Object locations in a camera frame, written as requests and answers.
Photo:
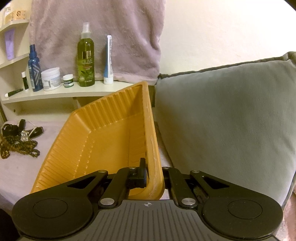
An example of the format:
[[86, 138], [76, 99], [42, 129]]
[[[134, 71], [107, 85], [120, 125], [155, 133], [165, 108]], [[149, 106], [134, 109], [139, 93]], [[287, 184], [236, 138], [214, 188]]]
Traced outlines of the orange plastic tray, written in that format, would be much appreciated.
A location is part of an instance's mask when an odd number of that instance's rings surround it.
[[130, 199], [157, 200], [165, 184], [154, 128], [149, 86], [143, 81], [72, 112], [37, 174], [32, 192], [97, 170], [111, 174], [136, 167], [145, 158], [148, 179]]

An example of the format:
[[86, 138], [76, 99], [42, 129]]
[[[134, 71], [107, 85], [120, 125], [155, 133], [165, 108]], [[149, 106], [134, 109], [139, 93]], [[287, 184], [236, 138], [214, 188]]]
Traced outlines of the lilac fleece mat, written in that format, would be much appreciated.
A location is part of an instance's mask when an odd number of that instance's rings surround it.
[[37, 137], [40, 155], [34, 158], [11, 152], [7, 159], [1, 159], [1, 209], [10, 213], [13, 205], [32, 190], [41, 165], [60, 132], [63, 121], [26, 121], [26, 129], [41, 126], [44, 133]]

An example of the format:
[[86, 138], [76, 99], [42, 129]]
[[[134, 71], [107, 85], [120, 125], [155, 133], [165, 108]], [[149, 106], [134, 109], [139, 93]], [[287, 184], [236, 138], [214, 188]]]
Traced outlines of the grey cushion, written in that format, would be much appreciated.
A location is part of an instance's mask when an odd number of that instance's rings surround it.
[[161, 75], [155, 111], [173, 166], [285, 206], [295, 184], [295, 52]]

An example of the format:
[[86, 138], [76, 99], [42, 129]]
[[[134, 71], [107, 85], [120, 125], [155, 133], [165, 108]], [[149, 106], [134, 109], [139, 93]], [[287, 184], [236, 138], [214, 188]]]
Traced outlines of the cream wooden shelf unit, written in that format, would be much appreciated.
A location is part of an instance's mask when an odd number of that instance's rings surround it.
[[[31, 1], [10, 1], [10, 6], [12, 11], [24, 10], [26, 16], [21, 20], [1, 24], [1, 123], [21, 118], [29, 121], [64, 121], [82, 105], [129, 86], [128, 83], [118, 81], [112, 85], [97, 81], [91, 87], [80, 87], [75, 83], [70, 88], [59, 87], [52, 91], [37, 92], [29, 89], [5, 98], [5, 93], [23, 87], [21, 73], [28, 71], [29, 60]], [[15, 30], [15, 56], [8, 60], [4, 34], [11, 29]]]

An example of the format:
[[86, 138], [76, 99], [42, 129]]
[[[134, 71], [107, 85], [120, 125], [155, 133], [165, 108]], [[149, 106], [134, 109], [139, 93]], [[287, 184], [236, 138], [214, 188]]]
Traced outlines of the small green-label jar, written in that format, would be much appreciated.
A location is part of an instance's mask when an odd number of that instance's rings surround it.
[[74, 76], [73, 74], [66, 74], [63, 76], [63, 84], [65, 88], [74, 86]]

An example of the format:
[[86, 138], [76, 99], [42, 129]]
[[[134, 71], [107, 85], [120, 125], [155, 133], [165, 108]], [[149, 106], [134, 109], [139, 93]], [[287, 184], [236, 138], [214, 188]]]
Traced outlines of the white cream jar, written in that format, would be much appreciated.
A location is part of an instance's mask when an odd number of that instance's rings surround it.
[[50, 68], [41, 72], [43, 90], [51, 91], [61, 86], [60, 68]]

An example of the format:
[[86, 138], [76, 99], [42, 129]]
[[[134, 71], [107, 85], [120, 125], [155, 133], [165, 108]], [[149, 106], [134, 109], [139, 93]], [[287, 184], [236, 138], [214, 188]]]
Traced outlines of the blue white tube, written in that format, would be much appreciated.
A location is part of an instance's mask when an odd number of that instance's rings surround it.
[[105, 85], [110, 85], [114, 81], [112, 61], [111, 61], [111, 50], [112, 50], [112, 36], [107, 35], [106, 63], [105, 63], [104, 75], [103, 75], [103, 82]]

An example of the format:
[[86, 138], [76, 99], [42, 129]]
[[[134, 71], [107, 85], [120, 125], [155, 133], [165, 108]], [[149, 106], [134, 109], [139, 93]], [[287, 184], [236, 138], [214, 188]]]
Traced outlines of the black white lip balm stick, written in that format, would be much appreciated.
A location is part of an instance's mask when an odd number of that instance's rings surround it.
[[21, 75], [22, 75], [24, 89], [27, 91], [27, 90], [29, 90], [29, 85], [28, 85], [26, 73], [22, 72]]

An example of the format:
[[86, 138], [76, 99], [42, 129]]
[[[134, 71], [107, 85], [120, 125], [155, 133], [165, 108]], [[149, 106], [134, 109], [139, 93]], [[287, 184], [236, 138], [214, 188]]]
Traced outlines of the blue spray bottle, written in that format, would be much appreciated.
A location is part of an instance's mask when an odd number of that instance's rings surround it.
[[30, 45], [28, 69], [30, 75], [31, 86], [33, 92], [37, 92], [43, 89], [42, 79], [41, 79], [41, 67], [39, 65], [39, 58], [37, 57], [37, 51], [35, 44]]

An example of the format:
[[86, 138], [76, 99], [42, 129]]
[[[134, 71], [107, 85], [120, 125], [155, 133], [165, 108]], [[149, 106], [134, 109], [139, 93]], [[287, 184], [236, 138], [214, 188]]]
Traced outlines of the green olive spray bottle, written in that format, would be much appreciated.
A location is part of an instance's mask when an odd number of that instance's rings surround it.
[[81, 87], [95, 84], [94, 42], [91, 39], [90, 23], [83, 23], [81, 38], [77, 44], [78, 82]]

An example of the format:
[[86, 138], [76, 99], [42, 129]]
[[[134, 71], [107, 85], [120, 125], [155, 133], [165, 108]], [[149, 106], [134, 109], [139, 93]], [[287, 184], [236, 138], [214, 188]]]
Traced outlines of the purple tube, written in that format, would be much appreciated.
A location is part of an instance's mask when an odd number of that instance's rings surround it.
[[8, 61], [13, 60], [15, 57], [14, 39], [15, 39], [15, 28], [9, 29], [4, 33], [6, 57]]

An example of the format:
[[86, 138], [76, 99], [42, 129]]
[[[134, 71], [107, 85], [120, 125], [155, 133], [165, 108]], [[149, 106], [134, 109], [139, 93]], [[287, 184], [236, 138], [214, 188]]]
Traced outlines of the small cardboard box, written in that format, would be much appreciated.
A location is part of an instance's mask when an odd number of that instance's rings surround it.
[[17, 9], [12, 11], [10, 6], [4, 8], [4, 19], [3, 23], [7, 24], [15, 20], [24, 20], [26, 19], [26, 10]]

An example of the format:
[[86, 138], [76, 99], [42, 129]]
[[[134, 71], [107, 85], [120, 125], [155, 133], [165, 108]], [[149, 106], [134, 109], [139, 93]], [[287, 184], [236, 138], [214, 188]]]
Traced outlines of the lilac fleece blanket on wall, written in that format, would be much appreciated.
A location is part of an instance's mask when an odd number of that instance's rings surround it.
[[107, 36], [112, 36], [114, 79], [154, 85], [159, 75], [165, 1], [32, 1], [30, 43], [42, 70], [78, 73], [77, 45], [88, 23], [94, 43], [95, 78], [102, 80]]

